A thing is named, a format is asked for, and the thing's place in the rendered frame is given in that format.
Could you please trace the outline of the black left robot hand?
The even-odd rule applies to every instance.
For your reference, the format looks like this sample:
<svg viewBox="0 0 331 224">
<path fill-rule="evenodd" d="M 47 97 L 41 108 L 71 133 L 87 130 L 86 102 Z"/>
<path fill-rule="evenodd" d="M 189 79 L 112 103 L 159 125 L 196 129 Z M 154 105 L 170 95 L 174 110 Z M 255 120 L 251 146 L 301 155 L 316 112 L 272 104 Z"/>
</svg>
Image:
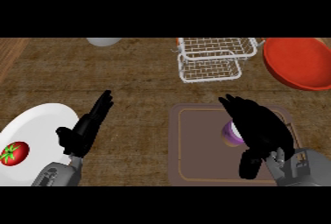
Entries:
<svg viewBox="0 0 331 224">
<path fill-rule="evenodd" d="M 83 158 L 96 140 L 99 127 L 114 105 L 111 91 L 106 90 L 87 114 L 81 116 L 72 129 L 56 129 L 57 143 L 63 147 L 63 154 Z"/>
</svg>

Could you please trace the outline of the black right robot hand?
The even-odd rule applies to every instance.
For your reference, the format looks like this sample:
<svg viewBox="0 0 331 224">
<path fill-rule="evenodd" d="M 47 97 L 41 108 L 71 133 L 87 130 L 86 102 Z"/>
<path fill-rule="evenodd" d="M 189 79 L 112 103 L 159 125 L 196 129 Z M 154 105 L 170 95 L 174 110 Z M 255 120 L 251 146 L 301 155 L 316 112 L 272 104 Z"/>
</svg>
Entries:
<svg viewBox="0 0 331 224">
<path fill-rule="evenodd" d="M 219 98 L 235 128 L 248 147 L 239 163 L 239 177 L 254 179 L 261 162 L 278 149 L 284 151 L 284 160 L 295 154 L 292 134 L 273 111 L 255 101 L 227 94 Z"/>
</svg>

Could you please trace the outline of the brown tray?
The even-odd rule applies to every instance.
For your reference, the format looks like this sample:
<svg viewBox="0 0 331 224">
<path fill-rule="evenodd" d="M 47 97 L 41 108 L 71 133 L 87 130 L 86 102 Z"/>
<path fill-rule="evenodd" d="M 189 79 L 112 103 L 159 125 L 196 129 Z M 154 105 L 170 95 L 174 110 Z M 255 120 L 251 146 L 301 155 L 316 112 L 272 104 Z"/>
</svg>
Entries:
<svg viewBox="0 0 331 224">
<path fill-rule="evenodd" d="M 180 103 L 170 110 L 168 180 L 174 186 L 275 186 L 261 164 L 254 180 L 239 178 L 247 146 L 227 146 L 223 126 L 232 120 L 221 104 Z"/>
</svg>

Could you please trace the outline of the white plate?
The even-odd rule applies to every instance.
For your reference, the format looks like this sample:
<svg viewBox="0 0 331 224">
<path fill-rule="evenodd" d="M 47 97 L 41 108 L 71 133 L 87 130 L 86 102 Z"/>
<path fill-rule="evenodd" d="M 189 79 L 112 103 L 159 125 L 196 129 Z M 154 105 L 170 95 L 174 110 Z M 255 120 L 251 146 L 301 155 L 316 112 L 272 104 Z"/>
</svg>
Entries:
<svg viewBox="0 0 331 224">
<path fill-rule="evenodd" d="M 78 115 L 66 105 L 46 103 L 28 109 L 0 131 L 0 154 L 7 145 L 23 142 L 28 154 L 23 161 L 7 166 L 0 162 L 0 186 L 31 186 L 44 167 L 57 162 L 69 164 L 69 157 L 57 143 L 56 129 L 74 128 Z"/>
</svg>

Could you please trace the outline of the red tomato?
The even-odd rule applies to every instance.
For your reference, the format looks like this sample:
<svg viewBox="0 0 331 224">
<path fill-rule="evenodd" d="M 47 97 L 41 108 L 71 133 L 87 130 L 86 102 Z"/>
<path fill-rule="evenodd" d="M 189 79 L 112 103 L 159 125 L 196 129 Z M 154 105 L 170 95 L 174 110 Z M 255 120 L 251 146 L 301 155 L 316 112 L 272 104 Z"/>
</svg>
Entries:
<svg viewBox="0 0 331 224">
<path fill-rule="evenodd" d="M 26 159 L 29 147 L 25 142 L 12 142 L 0 153 L 0 163 L 4 166 L 19 165 Z"/>
</svg>

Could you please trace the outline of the red bowl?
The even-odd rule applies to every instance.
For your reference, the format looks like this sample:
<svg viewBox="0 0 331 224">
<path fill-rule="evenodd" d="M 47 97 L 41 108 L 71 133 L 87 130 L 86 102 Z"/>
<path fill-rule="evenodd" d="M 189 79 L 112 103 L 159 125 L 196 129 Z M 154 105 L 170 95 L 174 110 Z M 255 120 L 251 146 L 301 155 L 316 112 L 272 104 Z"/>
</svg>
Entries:
<svg viewBox="0 0 331 224">
<path fill-rule="evenodd" d="M 316 38 L 267 38 L 263 63 L 270 75 L 289 88 L 331 90 L 331 48 Z"/>
</svg>

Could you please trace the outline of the white round object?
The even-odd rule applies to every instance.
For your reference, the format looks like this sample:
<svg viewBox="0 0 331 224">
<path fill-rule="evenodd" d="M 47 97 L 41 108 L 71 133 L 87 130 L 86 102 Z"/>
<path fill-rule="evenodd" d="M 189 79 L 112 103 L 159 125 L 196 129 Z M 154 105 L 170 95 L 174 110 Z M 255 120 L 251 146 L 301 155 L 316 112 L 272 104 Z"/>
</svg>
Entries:
<svg viewBox="0 0 331 224">
<path fill-rule="evenodd" d="M 93 46 L 112 46 L 121 41 L 121 38 L 87 38 Z"/>
</svg>

